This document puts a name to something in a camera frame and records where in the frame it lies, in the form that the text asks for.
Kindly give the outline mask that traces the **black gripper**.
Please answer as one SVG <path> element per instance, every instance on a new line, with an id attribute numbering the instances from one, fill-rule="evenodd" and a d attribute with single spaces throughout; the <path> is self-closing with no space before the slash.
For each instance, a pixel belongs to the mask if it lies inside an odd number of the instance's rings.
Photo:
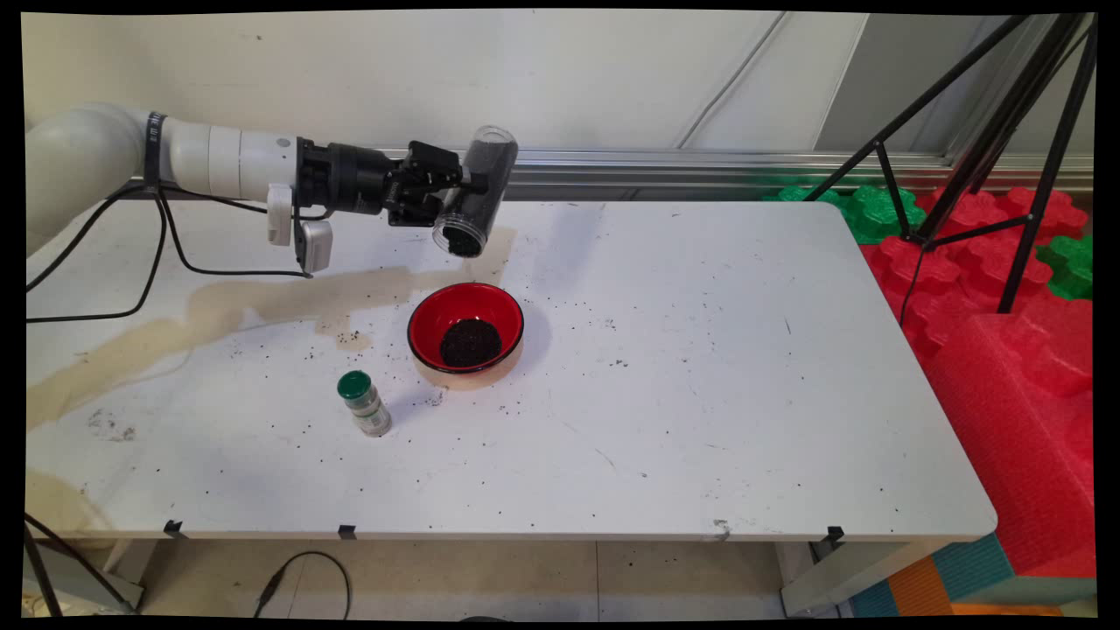
<path id="1" fill-rule="evenodd" d="M 296 205 L 320 205 L 325 214 L 349 212 L 377 215 L 388 195 L 389 173 L 403 161 L 391 159 L 375 149 L 312 140 L 297 141 Z M 411 141 L 407 151 L 407 189 L 413 194 L 435 194 L 445 189 L 487 192 L 487 175 L 472 172 L 459 155 L 448 149 Z M 435 226 L 444 212 L 439 196 L 402 197 L 388 202 L 389 226 Z"/>

